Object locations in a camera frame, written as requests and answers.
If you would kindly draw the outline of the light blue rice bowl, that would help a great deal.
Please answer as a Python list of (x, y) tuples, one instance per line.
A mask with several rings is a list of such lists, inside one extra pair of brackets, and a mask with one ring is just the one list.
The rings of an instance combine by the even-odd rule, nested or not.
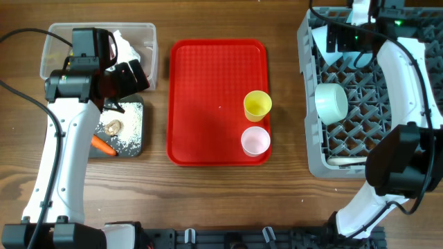
[(333, 52), (327, 52), (327, 25), (312, 29), (311, 32), (320, 55), (328, 66), (342, 58), (343, 54), (338, 52), (337, 47)]

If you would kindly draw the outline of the white napkin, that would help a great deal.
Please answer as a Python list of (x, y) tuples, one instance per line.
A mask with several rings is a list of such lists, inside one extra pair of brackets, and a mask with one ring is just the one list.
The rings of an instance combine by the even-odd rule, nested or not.
[(141, 56), (135, 51), (127, 40), (122, 38), (119, 30), (113, 32), (113, 36), (116, 39), (117, 46), (115, 46), (114, 43), (111, 43), (111, 58), (115, 57), (116, 50), (118, 50), (118, 58), (117, 62), (112, 67), (107, 69), (108, 71), (114, 71), (116, 69), (115, 65), (122, 62), (129, 62), (134, 59), (137, 59), (139, 62), (141, 61)]

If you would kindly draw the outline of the brown food lump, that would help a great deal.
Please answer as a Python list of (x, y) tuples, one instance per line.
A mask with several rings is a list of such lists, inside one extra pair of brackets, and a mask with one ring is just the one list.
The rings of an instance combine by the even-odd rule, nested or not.
[(112, 120), (104, 127), (104, 131), (108, 136), (118, 135), (121, 129), (122, 129), (122, 123), (119, 120)]

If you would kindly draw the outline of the green bowl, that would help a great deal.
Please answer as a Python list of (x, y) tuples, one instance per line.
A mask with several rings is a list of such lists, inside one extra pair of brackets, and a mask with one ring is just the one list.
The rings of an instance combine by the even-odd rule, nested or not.
[(347, 96), (340, 84), (319, 84), (315, 89), (314, 100), (318, 117), (323, 124), (331, 125), (346, 118)]

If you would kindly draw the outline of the orange carrot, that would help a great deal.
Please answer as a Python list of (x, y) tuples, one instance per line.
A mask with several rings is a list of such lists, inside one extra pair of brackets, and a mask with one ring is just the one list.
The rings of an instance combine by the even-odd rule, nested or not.
[(93, 135), (91, 140), (91, 146), (95, 147), (96, 149), (100, 150), (104, 154), (108, 156), (116, 156), (117, 151), (112, 148), (110, 145), (108, 145), (105, 141), (100, 139), (97, 135)]

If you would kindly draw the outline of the yellow cup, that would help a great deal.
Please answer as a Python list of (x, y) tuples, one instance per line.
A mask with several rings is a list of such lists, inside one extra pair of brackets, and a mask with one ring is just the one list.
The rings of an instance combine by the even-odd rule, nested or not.
[(261, 121), (271, 108), (271, 97), (264, 91), (251, 91), (244, 98), (244, 113), (251, 122)]

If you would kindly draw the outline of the white plastic spoon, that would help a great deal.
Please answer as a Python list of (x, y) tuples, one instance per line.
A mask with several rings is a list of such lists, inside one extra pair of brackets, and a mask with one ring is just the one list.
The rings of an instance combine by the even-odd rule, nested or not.
[(347, 166), (347, 165), (364, 165), (366, 157), (336, 157), (328, 158), (326, 160), (328, 165), (331, 166)]

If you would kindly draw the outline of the light blue plate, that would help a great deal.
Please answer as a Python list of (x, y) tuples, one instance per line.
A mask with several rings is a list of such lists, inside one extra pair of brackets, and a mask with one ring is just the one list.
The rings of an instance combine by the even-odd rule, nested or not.
[[(347, 18), (347, 23), (351, 24), (351, 16), (352, 11), (350, 13), (350, 16)], [(349, 59), (349, 64), (347, 65), (350, 69), (359, 69), (363, 68), (365, 66), (368, 66), (372, 60), (372, 53), (371, 52), (363, 52), (362, 50), (359, 50), (358, 52), (345, 52), (343, 53), (343, 60), (346, 61)]]

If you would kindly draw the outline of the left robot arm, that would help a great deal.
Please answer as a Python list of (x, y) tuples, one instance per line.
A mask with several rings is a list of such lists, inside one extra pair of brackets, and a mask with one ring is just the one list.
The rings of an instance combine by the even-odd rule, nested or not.
[(48, 116), (35, 187), (18, 224), (7, 224), (5, 248), (151, 248), (139, 222), (92, 228), (84, 223), (84, 180), (94, 131), (106, 100), (142, 91), (149, 82), (137, 60), (118, 61), (114, 35), (76, 28), (72, 56), (45, 82)]

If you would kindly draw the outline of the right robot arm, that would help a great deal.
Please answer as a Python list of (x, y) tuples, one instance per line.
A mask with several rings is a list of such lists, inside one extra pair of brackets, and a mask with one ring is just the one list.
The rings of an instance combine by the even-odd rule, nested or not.
[[(413, 214), (442, 179), (442, 114), (425, 63), (419, 23), (403, 1), (353, 1), (349, 21), (326, 18), (329, 52), (372, 53), (388, 90), (389, 133), (365, 161), (365, 183), (334, 216), (336, 235), (366, 239), (391, 210)], [(410, 209), (404, 205), (412, 203)]]

